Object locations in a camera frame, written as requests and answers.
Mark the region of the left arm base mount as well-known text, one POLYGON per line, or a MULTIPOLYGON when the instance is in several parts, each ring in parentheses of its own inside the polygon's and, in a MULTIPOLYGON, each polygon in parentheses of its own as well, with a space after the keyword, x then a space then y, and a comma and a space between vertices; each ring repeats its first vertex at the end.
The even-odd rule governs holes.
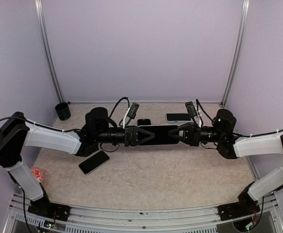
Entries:
POLYGON ((28 212, 31 214, 65 222, 68 221, 70 211, 71 207, 68 205, 51 202, 45 190, 43 197, 35 201, 31 200, 28 207, 28 212))

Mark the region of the black phone case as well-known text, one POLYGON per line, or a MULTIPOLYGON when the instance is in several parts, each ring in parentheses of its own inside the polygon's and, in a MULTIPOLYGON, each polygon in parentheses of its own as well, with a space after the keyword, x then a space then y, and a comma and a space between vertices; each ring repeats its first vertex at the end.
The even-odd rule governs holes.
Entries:
POLYGON ((137 126, 149 126, 151 125, 151 120, 148 118, 142 118, 137 120, 137 126))

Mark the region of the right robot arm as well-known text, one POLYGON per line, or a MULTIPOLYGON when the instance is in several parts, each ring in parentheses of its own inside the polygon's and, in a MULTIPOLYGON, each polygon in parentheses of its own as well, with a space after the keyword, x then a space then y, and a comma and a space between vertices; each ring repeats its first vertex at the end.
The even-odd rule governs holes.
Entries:
MULTIPOLYGON (((185 123, 168 132, 169 136, 189 146, 215 143, 218 153, 226 159, 254 155, 283 155, 283 129, 258 135, 234 133, 236 118, 226 109, 217 111, 212 126, 185 123)), ((244 216, 264 195, 283 187, 283 165, 253 182, 245 189, 244 197, 235 204, 235 212, 244 216)))

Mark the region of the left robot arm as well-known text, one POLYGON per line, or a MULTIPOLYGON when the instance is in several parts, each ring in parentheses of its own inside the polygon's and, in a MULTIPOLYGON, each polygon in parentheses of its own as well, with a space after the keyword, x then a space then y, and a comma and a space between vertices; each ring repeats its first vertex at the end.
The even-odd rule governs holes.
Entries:
POLYGON ((24 190, 35 208, 44 216, 54 211, 54 205, 42 185, 34 178, 21 157, 23 147, 38 147, 63 151, 87 157, 98 150, 100 143, 141 145, 155 134, 135 125, 118 127, 108 116, 104 107, 93 108, 85 116, 85 125, 80 130, 60 130, 40 125, 15 112, 0 128, 0 166, 24 190))

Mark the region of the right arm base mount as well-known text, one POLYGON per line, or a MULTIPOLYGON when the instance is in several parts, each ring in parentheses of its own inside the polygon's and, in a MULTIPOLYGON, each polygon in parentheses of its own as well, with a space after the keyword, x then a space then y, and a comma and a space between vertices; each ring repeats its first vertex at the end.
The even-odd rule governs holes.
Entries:
POLYGON ((253 200, 246 190, 238 196, 238 201, 217 207, 221 221, 240 218, 260 212, 257 200, 253 200))

